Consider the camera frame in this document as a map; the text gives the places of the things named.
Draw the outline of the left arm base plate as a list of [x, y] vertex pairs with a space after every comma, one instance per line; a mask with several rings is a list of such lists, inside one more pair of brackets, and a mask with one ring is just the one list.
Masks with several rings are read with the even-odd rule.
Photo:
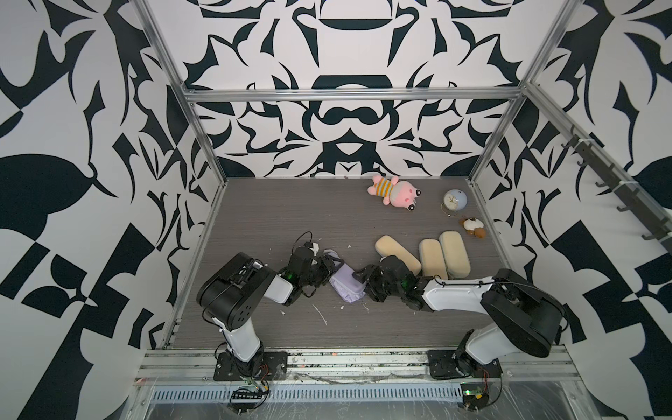
[[213, 380], [232, 382], [243, 377], [264, 381], [283, 379], [287, 373], [288, 357], [286, 352], [263, 352], [248, 362], [241, 362], [228, 351], [221, 352], [217, 357]]

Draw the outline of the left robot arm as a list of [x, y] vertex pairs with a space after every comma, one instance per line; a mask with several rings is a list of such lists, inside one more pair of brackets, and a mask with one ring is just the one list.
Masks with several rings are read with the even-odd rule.
[[206, 323], [220, 329], [234, 360], [255, 364], [263, 343], [252, 315], [261, 301], [290, 306], [302, 296], [310, 298], [344, 265], [334, 252], [321, 252], [317, 243], [294, 248], [287, 266], [278, 271], [240, 252], [201, 286], [196, 300]]

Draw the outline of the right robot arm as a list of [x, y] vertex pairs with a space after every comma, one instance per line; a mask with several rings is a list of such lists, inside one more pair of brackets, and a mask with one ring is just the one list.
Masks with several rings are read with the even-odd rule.
[[513, 353], [545, 358], [562, 332], [563, 306], [511, 269], [489, 278], [448, 280], [416, 276], [392, 255], [355, 271], [353, 278], [378, 303], [397, 297], [414, 311], [465, 311], [492, 320], [487, 327], [468, 331], [453, 354], [441, 359], [453, 371], [451, 378], [475, 376]]

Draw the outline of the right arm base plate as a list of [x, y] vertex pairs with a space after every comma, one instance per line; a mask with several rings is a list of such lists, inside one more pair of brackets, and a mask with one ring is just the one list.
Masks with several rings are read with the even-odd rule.
[[430, 377], [434, 380], [490, 380], [502, 377], [502, 367], [498, 359], [482, 365], [462, 350], [429, 350], [427, 358]]

